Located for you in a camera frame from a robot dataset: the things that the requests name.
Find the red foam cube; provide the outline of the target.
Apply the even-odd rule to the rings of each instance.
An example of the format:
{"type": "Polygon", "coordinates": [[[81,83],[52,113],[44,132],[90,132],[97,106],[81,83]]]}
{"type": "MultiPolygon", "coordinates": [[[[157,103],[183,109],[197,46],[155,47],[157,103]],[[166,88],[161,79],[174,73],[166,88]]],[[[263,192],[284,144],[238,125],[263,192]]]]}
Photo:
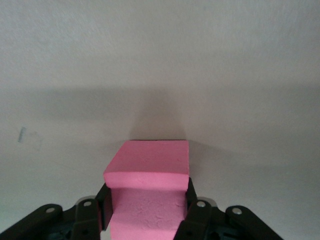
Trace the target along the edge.
{"type": "Polygon", "coordinates": [[[187,213],[189,143],[128,140],[106,167],[111,240],[173,240],[187,213]]]}

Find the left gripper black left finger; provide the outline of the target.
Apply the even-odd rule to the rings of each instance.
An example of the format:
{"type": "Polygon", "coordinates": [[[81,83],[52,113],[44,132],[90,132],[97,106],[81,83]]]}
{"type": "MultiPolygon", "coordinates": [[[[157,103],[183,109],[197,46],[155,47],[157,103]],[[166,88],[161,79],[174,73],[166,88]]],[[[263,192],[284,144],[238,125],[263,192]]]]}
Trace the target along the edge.
{"type": "Polygon", "coordinates": [[[112,215],[111,189],[104,184],[97,195],[67,210],[53,203],[40,206],[0,233],[0,240],[101,240],[112,215]]]}

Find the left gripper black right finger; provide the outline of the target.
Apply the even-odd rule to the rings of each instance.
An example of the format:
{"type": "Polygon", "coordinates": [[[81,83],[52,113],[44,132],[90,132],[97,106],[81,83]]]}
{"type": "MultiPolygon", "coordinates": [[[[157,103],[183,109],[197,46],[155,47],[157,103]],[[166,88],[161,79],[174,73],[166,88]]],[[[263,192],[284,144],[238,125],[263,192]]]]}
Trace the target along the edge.
{"type": "Polygon", "coordinates": [[[187,214],[174,240],[284,240],[247,207],[221,211],[216,203],[198,198],[191,178],[185,196],[187,214]]]}

